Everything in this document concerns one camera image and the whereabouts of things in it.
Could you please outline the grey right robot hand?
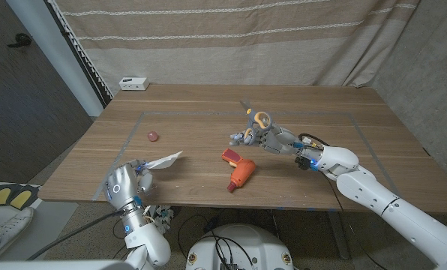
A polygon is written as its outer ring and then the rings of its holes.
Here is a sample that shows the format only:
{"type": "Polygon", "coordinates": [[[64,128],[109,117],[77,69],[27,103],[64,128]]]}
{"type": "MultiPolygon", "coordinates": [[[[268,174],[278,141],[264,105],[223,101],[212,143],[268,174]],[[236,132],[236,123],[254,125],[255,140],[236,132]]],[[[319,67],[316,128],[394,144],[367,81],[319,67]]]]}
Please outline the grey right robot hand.
{"type": "Polygon", "coordinates": [[[296,136],[286,128],[276,127],[264,131],[260,127],[249,127],[230,135],[231,146],[254,146],[276,155],[296,155],[299,151],[293,145],[296,136]]]}

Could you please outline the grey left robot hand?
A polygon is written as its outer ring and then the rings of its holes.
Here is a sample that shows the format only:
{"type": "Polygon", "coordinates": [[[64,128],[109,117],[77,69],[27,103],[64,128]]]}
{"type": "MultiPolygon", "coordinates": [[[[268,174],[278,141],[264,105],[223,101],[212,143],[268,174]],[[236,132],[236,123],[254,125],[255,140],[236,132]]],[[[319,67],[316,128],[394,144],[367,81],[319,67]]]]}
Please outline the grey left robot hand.
{"type": "Polygon", "coordinates": [[[118,166],[107,177],[104,185],[108,203],[117,211],[133,211],[143,207],[140,193],[146,193],[153,184],[153,175],[140,160],[118,166]]]}

